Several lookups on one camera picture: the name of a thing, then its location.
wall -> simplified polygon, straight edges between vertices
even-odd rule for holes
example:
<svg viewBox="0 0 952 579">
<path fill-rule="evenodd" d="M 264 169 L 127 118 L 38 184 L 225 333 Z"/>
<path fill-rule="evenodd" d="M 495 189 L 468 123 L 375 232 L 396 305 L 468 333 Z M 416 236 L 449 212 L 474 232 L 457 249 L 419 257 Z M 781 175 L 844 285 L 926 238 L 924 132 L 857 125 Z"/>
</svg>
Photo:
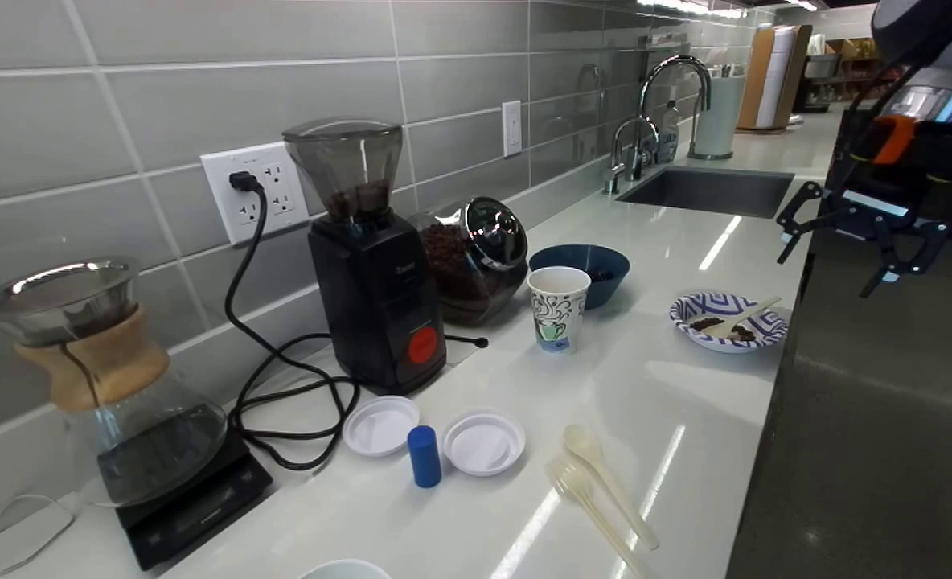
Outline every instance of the wall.
<svg viewBox="0 0 952 579">
<path fill-rule="evenodd" d="M 396 118 L 396 210 L 487 194 L 534 224 L 560 202 L 519 194 L 606 150 L 648 60 L 673 51 L 651 41 L 686 33 L 701 54 L 746 46 L 743 26 L 712 33 L 634 8 L 0 0 L 0 283 L 59 259 L 131 257 L 156 339 L 193 390 L 223 399 L 260 352 L 223 323 L 241 252 L 225 246 L 199 154 L 276 142 L 308 118 Z M 525 103 L 527 148 L 515 159 L 499 159 L 501 101 Z M 304 232 L 264 241 L 240 308 L 273 340 L 326 328 Z M 0 431 L 38 418 L 56 418 L 41 377 L 0 339 Z"/>
</svg>

faucet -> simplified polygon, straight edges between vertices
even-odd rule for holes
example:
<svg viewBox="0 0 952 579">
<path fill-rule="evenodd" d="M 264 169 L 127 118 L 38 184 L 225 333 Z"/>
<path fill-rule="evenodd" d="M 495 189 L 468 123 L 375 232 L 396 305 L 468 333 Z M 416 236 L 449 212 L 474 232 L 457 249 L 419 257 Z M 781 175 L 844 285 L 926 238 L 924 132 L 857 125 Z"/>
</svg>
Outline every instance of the faucet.
<svg viewBox="0 0 952 579">
<path fill-rule="evenodd" d="M 693 58 L 693 54 L 673 54 L 666 60 L 661 60 L 655 69 L 648 70 L 644 84 L 640 84 L 640 108 L 648 113 L 648 95 L 651 95 L 651 88 L 655 84 L 655 78 L 671 69 L 693 69 L 698 73 L 698 113 L 701 108 L 712 108 L 712 73 L 707 69 Z"/>
<path fill-rule="evenodd" d="M 652 148 L 661 148 L 663 135 L 661 125 L 651 117 L 634 117 L 623 118 L 616 132 L 613 132 L 613 150 L 609 150 L 609 175 L 606 175 L 606 194 L 618 194 L 618 177 L 628 169 L 628 164 L 620 160 L 620 135 L 634 125 L 648 128 L 648 137 L 634 142 L 634 164 L 631 164 L 631 181 L 640 181 L 640 169 L 648 166 L 648 154 L 652 154 Z"/>
</svg>

blue bowl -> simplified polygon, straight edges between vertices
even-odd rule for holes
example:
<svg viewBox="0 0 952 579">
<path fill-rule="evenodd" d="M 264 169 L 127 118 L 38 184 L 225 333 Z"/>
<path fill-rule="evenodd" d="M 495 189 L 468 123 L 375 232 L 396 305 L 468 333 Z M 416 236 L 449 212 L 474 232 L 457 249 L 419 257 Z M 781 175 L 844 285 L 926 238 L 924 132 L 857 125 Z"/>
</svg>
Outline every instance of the blue bowl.
<svg viewBox="0 0 952 579">
<path fill-rule="evenodd" d="M 532 271 L 542 266 L 580 266 L 592 278 L 585 308 L 606 305 L 618 283 L 631 272 L 631 259 L 620 252 L 602 246 L 550 246 L 532 257 Z"/>
</svg>

electrical outlet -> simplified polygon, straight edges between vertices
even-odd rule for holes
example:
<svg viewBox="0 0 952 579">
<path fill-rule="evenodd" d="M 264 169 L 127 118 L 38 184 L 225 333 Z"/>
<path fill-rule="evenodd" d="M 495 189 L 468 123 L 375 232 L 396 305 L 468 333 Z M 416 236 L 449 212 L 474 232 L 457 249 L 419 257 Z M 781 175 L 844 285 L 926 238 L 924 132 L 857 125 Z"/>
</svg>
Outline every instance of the electrical outlet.
<svg viewBox="0 0 952 579">
<path fill-rule="evenodd" d="M 259 228 L 259 196 L 228 187 L 228 175 L 252 169 L 267 196 L 264 236 L 292 228 L 308 218 L 305 194 L 282 142 L 202 154 L 225 238 L 252 241 Z"/>
</svg>

wall outlet cover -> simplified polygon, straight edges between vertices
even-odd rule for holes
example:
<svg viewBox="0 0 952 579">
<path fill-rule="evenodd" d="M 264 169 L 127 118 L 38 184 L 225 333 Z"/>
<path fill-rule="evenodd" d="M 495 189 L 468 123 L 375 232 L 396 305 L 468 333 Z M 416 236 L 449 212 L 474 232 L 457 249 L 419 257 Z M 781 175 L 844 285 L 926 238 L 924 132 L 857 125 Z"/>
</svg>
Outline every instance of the wall outlet cover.
<svg viewBox="0 0 952 579">
<path fill-rule="evenodd" d="M 501 103 L 501 154 L 512 159 L 520 150 L 520 101 Z"/>
<path fill-rule="evenodd" d="M 252 169 L 264 187 L 264 236 L 292 228 L 308 218 L 305 194 L 282 142 L 202 154 L 199 164 L 210 177 L 223 228 L 231 246 L 245 246 L 256 238 L 260 206 L 256 194 L 231 189 L 228 175 Z"/>
</svg>

